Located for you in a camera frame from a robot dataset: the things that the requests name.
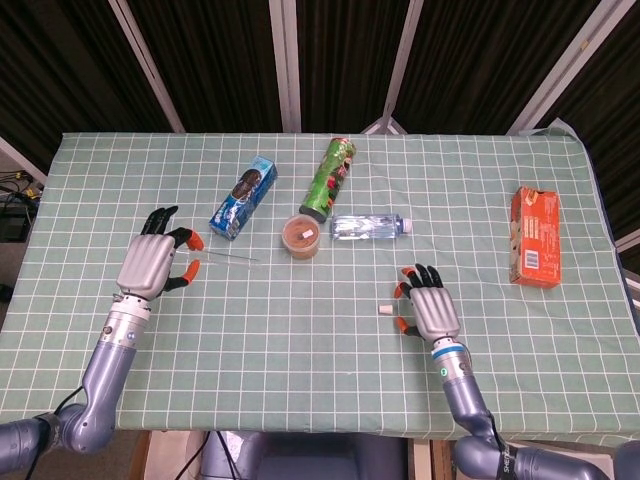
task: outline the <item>robotic arm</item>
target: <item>robotic arm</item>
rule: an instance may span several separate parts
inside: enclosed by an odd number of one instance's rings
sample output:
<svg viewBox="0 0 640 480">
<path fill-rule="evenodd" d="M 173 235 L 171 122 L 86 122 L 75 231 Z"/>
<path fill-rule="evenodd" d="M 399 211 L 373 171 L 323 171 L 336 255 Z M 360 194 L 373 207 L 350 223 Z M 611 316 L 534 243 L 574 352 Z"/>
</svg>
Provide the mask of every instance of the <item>robotic arm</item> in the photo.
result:
<svg viewBox="0 0 640 480">
<path fill-rule="evenodd" d="M 411 285 L 402 282 L 395 293 L 396 298 L 405 295 L 411 300 L 416 326 L 402 317 L 396 324 L 402 333 L 433 344 L 431 356 L 453 419 L 471 434 L 456 442 L 457 467 L 469 477 L 487 480 L 607 480 L 591 463 L 537 448 L 516 449 L 502 440 L 473 376 L 470 353 L 456 338 L 460 324 L 449 292 L 435 268 L 416 264 L 416 270 L 403 270 Z M 640 442 L 618 449 L 617 479 L 640 479 L 639 455 Z"/>
<path fill-rule="evenodd" d="M 86 404 L 75 403 L 1 425 L 0 474 L 34 465 L 51 448 L 94 453 L 109 443 L 115 430 L 116 406 L 138 340 L 151 315 L 149 302 L 162 292 L 187 286 L 198 273 L 200 263 L 195 260 L 184 275 L 169 277 L 178 247 L 185 243 L 191 250 L 204 247 L 198 234 L 186 228 L 164 234 L 177 210 L 174 206 L 151 213 L 142 233 L 129 246 L 116 282 L 120 293 L 113 296 L 107 321 L 82 379 Z"/>
</svg>

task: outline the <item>black cable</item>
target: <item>black cable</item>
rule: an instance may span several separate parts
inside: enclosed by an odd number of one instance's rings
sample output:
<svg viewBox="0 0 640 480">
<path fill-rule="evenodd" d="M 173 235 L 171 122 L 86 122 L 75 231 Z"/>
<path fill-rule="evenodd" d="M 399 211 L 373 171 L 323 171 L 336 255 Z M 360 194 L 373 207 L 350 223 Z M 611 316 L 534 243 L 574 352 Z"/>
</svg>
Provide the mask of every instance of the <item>black cable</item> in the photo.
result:
<svg viewBox="0 0 640 480">
<path fill-rule="evenodd" d="M 198 455 L 200 455 L 202 450 L 204 450 L 204 446 L 207 444 L 207 441 L 209 440 L 209 435 L 210 434 L 211 434 L 211 432 L 207 432 L 207 434 L 204 436 L 204 441 L 202 442 L 202 445 L 200 445 L 200 448 L 198 448 L 198 450 L 196 450 L 196 453 L 193 454 L 193 456 L 189 459 L 189 461 L 186 463 L 186 465 L 184 467 L 182 467 L 182 470 L 180 470 L 180 473 L 178 473 L 178 475 L 176 475 L 175 480 L 180 480 L 180 477 L 182 475 L 184 475 L 184 472 L 186 472 L 189 469 L 189 467 L 191 466 L 193 461 L 198 457 Z"/>
<path fill-rule="evenodd" d="M 67 395 L 67 397 L 62 400 L 62 402 L 60 402 L 58 404 L 58 406 L 56 407 L 56 409 L 53 411 L 53 414 L 58 416 L 60 414 L 60 411 L 64 408 L 64 406 L 66 405 L 66 403 L 71 400 L 73 397 L 75 397 L 78 393 L 80 393 L 80 391 L 83 389 L 82 385 L 79 386 L 78 388 L 76 388 L 70 395 Z M 48 443 L 48 439 L 46 439 L 47 441 L 43 441 L 43 439 L 40 439 L 40 442 L 38 442 L 38 451 L 36 452 L 36 456 L 33 459 L 33 462 L 31 463 L 31 467 L 29 467 L 29 471 L 27 472 L 27 476 L 24 477 L 24 480 L 30 480 L 31 476 L 33 475 L 33 472 L 36 469 L 36 465 L 38 465 L 38 460 L 40 460 L 40 456 L 44 453 L 43 452 L 43 447 L 44 445 L 46 445 Z"/>
<path fill-rule="evenodd" d="M 237 480 L 235 475 L 237 473 L 238 479 L 242 480 L 242 475 L 240 475 L 238 466 L 236 465 L 236 462 L 233 460 L 233 457 L 231 456 L 231 452 L 229 452 L 229 447 L 227 446 L 227 442 L 225 441 L 224 437 L 220 432 L 216 431 L 216 433 L 218 434 L 218 439 L 220 440 L 220 443 L 222 444 L 222 448 L 224 449 L 224 455 L 227 457 L 227 463 L 229 464 L 229 470 L 231 471 L 231 478 L 233 478 L 233 480 Z"/>
</svg>

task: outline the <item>table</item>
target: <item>table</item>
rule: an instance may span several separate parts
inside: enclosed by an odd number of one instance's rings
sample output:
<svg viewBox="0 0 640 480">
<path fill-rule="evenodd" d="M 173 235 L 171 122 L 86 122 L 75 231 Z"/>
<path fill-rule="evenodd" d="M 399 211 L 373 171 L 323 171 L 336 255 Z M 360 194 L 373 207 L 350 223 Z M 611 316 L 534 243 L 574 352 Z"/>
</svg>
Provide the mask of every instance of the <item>table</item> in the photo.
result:
<svg viewBox="0 0 640 480">
<path fill-rule="evenodd" d="M 640 438 L 638 336 L 578 140 L 353 135 L 335 211 L 396 212 L 414 231 L 356 243 L 325 233 L 312 261 L 295 261 L 280 232 L 330 138 L 66 134 L 0 334 L 0 421 L 51 410 L 79 384 L 129 241 L 153 209 L 176 204 L 174 227 L 262 264 L 208 264 L 155 301 L 119 428 L 459 436 L 428 346 L 377 314 L 400 268 L 420 261 L 451 292 L 507 438 Z M 258 153 L 280 176 L 229 243 L 207 222 Z M 509 204 L 522 184 L 560 195 L 564 281 L 552 290 L 508 282 Z M 398 308 L 411 316 L 407 301 Z"/>
</svg>

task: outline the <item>plastic bottle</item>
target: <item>plastic bottle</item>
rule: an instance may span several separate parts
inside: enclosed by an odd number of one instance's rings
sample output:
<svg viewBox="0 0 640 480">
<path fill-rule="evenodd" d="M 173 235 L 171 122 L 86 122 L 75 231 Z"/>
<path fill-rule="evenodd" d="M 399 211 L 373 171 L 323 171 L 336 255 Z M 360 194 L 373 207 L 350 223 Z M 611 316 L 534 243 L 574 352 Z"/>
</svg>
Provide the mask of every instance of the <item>plastic bottle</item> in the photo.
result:
<svg viewBox="0 0 640 480">
<path fill-rule="evenodd" d="M 412 226 L 411 219 L 393 213 L 335 215 L 331 219 L 331 236 L 334 240 L 396 238 L 411 232 Z"/>
</svg>

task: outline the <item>oreo box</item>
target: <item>oreo box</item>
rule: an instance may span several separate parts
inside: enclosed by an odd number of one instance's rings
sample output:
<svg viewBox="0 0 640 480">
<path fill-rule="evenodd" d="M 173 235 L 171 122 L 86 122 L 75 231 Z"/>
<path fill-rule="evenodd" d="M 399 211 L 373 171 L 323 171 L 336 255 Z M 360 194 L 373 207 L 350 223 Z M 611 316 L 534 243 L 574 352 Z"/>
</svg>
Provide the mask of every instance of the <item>oreo box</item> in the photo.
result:
<svg viewBox="0 0 640 480">
<path fill-rule="evenodd" d="M 236 238 L 277 177 L 271 160 L 255 157 L 209 221 L 213 231 L 229 240 Z"/>
</svg>

